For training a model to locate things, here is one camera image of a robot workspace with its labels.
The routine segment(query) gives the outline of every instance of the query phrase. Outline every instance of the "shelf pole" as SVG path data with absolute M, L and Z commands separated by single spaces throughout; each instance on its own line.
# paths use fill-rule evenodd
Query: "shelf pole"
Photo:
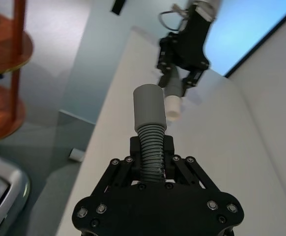
M 23 31 L 25 20 L 26 0 L 14 0 L 14 16 L 12 24 L 12 60 L 23 53 Z M 11 119 L 15 121 L 19 97 L 20 69 L 12 72 L 10 108 Z

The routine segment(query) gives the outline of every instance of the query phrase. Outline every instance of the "white tabletop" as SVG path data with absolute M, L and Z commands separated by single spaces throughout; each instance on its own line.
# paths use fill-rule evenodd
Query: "white tabletop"
M 134 29 L 120 60 L 57 236 L 80 236 L 71 216 L 89 196 L 113 158 L 129 155 L 135 136 L 133 90 L 156 83 L 158 46 Z M 181 119 L 169 124 L 176 153 L 194 156 L 218 187 L 242 204 L 245 219 L 239 236 L 286 235 L 286 196 L 241 94 L 233 83 L 208 71 L 184 99 Z

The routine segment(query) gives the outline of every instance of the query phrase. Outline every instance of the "white table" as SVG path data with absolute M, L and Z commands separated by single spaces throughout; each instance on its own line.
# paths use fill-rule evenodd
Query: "white table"
M 67 203 L 58 236 L 79 236 L 71 222 L 75 204 L 89 196 L 113 158 L 129 155 L 135 136 L 133 90 L 156 83 L 155 40 L 134 29 L 120 60 L 84 162 Z M 245 210 L 238 236 L 286 235 L 286 196 L 241 94 L 233 83 L 208 71 L 188 92 L 179 121 L 169 124 L 175 150 L 194 156 L 222 191 L 233 194 Z

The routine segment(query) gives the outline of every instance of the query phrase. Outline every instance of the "floor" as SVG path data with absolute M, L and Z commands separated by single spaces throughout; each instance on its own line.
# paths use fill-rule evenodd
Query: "floor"
M 80 166 L 68 156 L 72 148 L 86 149 L 93 129 L 93 124 L 58 113 L 54 125 L 27 121 L 0 141 L 0 156 L 22 168 L 31 180 L 28 202 L 9 236 L 55 235 Z

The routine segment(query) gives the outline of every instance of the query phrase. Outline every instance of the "silver object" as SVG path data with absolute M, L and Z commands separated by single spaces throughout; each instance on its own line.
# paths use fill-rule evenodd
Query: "silver object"
M 207 207 L 210 208 L 211 210 L 217 210 L 218 209 L 218 205 L 216 202 L 214 201 L 208 201 L 207 202 Z
M 234 204 L 228 204 L 227 209 L 232 213 L 238 212 L 238 208 Z
M 125 159 L 125 161 L 130 163 L 130 162 L 133 161 L 133 159 L 132 159 L 132 157 L 127 157 L 127 158 Z
M 119 163 L 118 160 L 113 160 L 113 161 L 112 161 L 112 164 L 113 164 L 113 165 L 117 165 L 118 163 Z
M 84 218 L 88 213 L 88 210 L 85 209 L 85 208 L 81 208 L 78 213 L 77 213 L 77 216 L 78 218 Z
M 194 159 L 192 157 L 188 157 L 187 162 L 192 163 L 192 162 L 194 162 Z
M 105 213 L 106 210 L 107 210 L 107 206 L 104 204 L 101 204 L 97 207 L 96 212 L 98 214 L 103 214 L 103 213 Z

